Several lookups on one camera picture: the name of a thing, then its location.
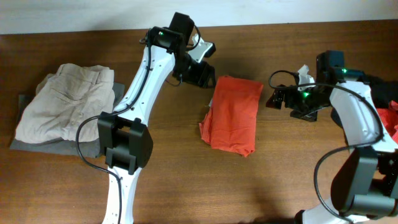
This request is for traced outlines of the orange soccer t-shirt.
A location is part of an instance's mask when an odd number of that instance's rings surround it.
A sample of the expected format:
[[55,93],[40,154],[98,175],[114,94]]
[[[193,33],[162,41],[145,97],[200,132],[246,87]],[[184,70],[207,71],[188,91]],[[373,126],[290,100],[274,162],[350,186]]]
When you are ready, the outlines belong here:
[[223,76],[218,79],[210,109],[199,124],[201,139],[212,149],[247,157],[255,151],[256,118],[264,85]]

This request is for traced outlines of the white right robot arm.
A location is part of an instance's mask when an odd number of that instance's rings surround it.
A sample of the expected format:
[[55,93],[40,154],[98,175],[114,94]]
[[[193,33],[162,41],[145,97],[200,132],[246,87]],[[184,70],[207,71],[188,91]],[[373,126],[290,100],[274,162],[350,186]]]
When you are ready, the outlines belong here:
[[[363,223],[397,216],[397,143],[387,132],[371,97],[366,74],[345,67],[341,51],[327,50],[317,56],[317,76],[304,65],[291,86],[272,85],[268,108],[290,108],[294,118],[317,120],[318,111],[331,106],[347,145],[322,156],[313,173],[320,204],[299,211],[294,223]],[[331,197],[322,198],[318,171],[331,155],[348,151],[349,157],[331,184]]]

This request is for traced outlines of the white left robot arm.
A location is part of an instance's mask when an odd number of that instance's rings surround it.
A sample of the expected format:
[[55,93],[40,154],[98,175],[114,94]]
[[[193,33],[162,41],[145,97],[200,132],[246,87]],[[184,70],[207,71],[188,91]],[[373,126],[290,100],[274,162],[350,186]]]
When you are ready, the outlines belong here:
[[153,150],[149,116],[160,88],[169,75],[180,83],[201,88],[216,85],[215,69],[206,62],[215,44],[202,39],[194,21],[176,12],[167,27],[153,27],[131,86],[112,113],[98,118],[100,153],[109,174],[104,223],[133,223],[137,180]]

